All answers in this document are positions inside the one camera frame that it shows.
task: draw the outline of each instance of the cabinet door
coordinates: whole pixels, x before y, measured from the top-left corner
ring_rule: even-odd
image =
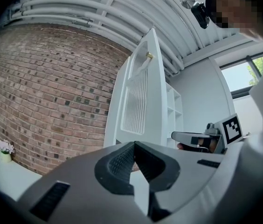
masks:
[[[159,42],[152,28],[121,67],[114,86],[104,147],[129,141],[166,146],[167,98]]]

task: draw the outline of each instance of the white flower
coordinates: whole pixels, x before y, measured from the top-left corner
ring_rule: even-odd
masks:
[[[14,152],[14,146],[11,145],[10,142],[7,140],[3,140],[3,141],[0,140],[0,151],[11,154]]]

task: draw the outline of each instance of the brick wall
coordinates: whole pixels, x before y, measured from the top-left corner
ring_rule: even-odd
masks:
[[[129,55],[65,26],[0,31],[0,140],[15,146],[13,160],[44,174],[102,148],[116,74]]]

